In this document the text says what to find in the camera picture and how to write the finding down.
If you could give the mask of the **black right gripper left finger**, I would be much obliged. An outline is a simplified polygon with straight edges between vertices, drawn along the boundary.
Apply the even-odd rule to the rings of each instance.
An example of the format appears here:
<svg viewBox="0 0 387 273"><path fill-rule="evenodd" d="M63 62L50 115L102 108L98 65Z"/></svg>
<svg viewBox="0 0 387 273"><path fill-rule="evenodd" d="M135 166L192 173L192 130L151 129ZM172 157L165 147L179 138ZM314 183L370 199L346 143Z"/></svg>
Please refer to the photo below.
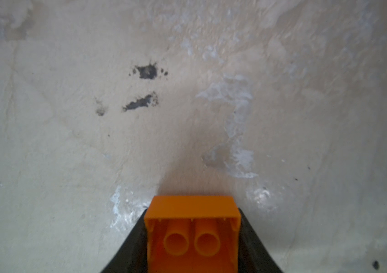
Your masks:
<svg viewBox="0 0 387 273"><path fill-rule="evenodd" d="M101 273L147 273L145 209L112 260Z"/></svg>

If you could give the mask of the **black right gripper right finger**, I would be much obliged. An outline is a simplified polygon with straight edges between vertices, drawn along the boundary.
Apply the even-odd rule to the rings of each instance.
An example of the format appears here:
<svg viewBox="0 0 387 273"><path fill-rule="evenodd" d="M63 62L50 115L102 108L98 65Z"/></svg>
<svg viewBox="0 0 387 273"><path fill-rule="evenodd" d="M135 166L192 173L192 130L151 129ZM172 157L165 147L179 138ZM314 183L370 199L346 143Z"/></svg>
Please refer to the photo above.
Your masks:
<svg viewBox="0 0 387 273"><path fill-rule="evenodd" d="M239 211L241 214L241 227L238 239L238 272L283 273L264 247L242 209L239 209Z"/></svg>

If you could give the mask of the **orange lego brick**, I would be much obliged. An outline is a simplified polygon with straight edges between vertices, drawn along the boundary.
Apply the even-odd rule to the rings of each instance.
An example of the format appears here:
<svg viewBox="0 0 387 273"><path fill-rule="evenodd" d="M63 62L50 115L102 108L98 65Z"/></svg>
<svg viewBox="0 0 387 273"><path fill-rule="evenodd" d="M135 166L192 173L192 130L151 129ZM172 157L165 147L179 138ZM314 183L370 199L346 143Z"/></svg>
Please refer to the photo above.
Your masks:
<svg viewBox="0 0 387 273"><path fill-rule="evenodd" d="M231 196L155 196L144 215L149 273L236 273L241 212Z"/></svg>

